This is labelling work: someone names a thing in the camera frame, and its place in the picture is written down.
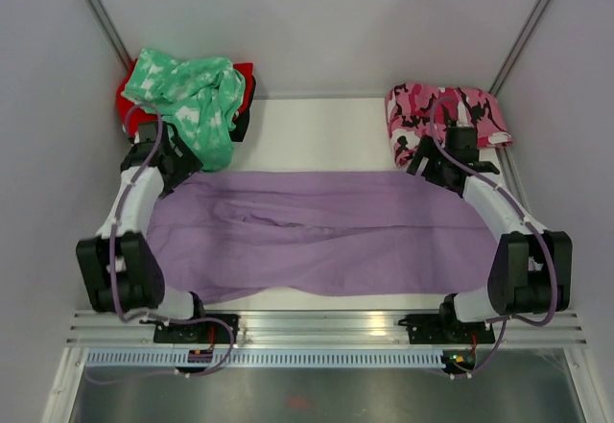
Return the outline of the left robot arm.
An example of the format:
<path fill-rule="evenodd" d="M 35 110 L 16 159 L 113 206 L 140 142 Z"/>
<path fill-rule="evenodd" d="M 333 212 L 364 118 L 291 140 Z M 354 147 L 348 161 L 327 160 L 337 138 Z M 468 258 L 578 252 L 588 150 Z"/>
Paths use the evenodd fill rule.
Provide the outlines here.
<path fill-rule="evenodd" d="M 111 210 L 96 234 L 81 239 L 76 256 L 87 297 L 97 313 L 124 322 L 167 322 L 189 343 L 202 341 L 209 321 L 191 292 L 171 289 L 147 241 L 155 203 L 171 195 L 201 162 L 175 125 L 142 123 L 120 165 L 121 183 Z"/>

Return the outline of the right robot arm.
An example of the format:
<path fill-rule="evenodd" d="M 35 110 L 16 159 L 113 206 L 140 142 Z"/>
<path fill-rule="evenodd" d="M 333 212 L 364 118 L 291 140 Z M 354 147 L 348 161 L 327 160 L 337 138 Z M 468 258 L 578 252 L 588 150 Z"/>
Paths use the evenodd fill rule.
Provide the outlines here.
<path fill-rule="evenodd" d="M 481 288 L 449 294 L 440 304 L 438 333 L 446 341 L 468 336 L 472 322 L 517 319 L 542 327 L 570 303 L 570 236 L 536 220 L 506 187 L 500 170 L 482 161 L 477 132 L 451 128 L 444 142 L 424 135 L 407 172 L 456 193 L 471 205 L 497 242 Z"/>

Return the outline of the purple trousers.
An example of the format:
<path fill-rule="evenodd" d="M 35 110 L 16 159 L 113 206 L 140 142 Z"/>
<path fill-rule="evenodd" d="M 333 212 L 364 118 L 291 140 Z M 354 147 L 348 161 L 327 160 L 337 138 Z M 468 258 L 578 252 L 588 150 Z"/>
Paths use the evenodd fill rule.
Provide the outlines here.
<path fill-rule="evenodd" d="M 156 203 L 147 238 L 166 282 L 207 304 L 472 291 L 497 248 L 469 204 L 399 171 L 198 174 Z"/>

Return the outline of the pink camouflage trousers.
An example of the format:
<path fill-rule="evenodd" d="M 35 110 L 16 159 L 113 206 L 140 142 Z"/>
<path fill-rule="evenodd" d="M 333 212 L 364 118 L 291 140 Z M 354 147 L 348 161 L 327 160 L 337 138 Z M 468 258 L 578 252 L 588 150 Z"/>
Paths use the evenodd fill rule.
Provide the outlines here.
<path fill-rule="evenodd" d="M 436 130 L 439 142 L 453 126 L 477 131 L 480 149 L 512 143 L 496 98 L 476 87 L 443 87 L 406 82 L 392 88 L 386 99 L 386 125 L 394 164 L 403 170 L 413 159 L 424 135 Z"/>

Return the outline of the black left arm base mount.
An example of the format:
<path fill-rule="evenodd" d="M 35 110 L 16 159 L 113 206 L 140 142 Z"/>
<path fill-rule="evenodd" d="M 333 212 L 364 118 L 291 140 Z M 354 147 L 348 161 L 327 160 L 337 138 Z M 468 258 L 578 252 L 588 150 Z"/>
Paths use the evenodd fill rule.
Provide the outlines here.
<path fill-rule="evenodd" d="M 230 335 L 222 325 L 224 323 L 232 330 L 234 338 L 239 333 L 239 320 L 237 314 L 220 313 L 210 316 L 214 321 L 205 321 L 191 324 L 171 322 L 168 326 L 156 322 L 153 332 L 153 342 L 159 344 L 229 344 Z"/>

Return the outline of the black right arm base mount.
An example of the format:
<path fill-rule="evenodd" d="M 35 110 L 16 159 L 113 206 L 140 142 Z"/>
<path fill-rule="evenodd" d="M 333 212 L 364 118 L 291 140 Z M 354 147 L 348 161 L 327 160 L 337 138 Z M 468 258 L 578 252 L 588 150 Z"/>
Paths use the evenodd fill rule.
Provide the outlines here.
<path fill-rule="evenodd" d="M 483 322 L 463 323 L 444 320 L 435 314 L 406 315 L 397 321 L 403 327 L 413 345 L 491 345 L 495 343 L 494 331 Z"/>

